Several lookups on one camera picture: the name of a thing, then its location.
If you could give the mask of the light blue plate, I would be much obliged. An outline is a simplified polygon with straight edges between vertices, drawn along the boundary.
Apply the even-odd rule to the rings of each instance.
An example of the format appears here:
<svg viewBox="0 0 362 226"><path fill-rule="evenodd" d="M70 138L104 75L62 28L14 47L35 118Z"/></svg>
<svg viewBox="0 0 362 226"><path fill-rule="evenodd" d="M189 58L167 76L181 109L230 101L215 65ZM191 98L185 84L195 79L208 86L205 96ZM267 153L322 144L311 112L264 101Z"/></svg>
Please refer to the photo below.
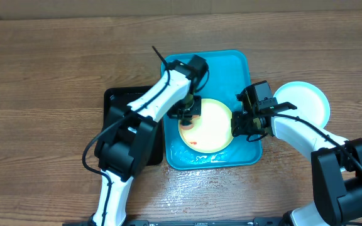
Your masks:
<svg viewBox="0 0 362 226"><path fill-rule="evenodd" d="M330 105L325 94L315 85L295 81L282 85L275 92L278 103L290 102L296 110L286 110L282 114L299 116L313 125L325 128L330 117Z"/></svg>

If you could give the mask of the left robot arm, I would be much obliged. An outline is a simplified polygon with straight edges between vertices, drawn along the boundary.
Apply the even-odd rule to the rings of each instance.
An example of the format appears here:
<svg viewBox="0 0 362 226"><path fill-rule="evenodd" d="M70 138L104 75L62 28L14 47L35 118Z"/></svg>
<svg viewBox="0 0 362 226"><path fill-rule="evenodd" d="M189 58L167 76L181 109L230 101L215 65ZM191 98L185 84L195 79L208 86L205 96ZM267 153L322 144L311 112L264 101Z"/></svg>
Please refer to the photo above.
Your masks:
<svg viewBox="0 0 362 226"><path fill-rule="evenodd" d="M201 114L202 101L196 93L209 74L206 60L194 55L188 63L174 60L163 64L163 76L145 94L128 104L110 106L101 132L87 145L95 147L99 168L84 167L102 176L98 208L88 225L124 223L129 189L150 160L164 116L189 126Z"/></svg>

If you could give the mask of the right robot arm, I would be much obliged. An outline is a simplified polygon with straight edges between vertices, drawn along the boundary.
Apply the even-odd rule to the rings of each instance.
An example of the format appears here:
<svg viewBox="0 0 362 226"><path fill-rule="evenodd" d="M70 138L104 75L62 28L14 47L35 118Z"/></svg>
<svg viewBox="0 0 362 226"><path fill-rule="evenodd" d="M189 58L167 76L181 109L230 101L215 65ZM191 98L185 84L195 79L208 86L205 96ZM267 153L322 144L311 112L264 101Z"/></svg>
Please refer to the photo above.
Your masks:
<svg viewBox="0 0 362 226"><path fill-rule="evenodd" d="M257 142L276 137L309 160L313 202L255 225L359 225L362 218L362 138L326 131L330 105L307 82L289 82L275 93L266 81L236 94L242 105L232 113L231 134Z"/></svg>

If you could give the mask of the green and orange sponge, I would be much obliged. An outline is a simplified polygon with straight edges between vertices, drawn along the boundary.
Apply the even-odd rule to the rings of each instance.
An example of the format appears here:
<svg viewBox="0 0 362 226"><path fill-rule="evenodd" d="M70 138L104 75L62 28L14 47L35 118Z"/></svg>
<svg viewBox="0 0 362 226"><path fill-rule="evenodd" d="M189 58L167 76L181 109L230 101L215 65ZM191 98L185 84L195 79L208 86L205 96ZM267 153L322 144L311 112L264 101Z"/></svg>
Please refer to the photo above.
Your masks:
<svg viewBox="0 0 362 226"><path fill-rule="evenodd" d="M183 130L190 130L194 127L193 118L190 119L182 119L180 121L180 128Z"/></svg>

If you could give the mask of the green plate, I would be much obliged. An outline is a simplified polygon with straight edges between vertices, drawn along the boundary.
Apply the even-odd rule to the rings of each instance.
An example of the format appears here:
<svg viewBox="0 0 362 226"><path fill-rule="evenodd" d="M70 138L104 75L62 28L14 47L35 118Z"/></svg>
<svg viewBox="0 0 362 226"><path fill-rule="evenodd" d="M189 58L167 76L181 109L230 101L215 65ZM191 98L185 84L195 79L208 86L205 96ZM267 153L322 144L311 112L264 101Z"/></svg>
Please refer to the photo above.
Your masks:
<svg viewBox="0 0 362 226"><path fill-rule="evenodd" d="M178 131L188 147L199 153L211 154L226 148L233 140L231 118L231 110L222 102L202 99L201 115L193 116L190 129L179 124Z"/></svg>

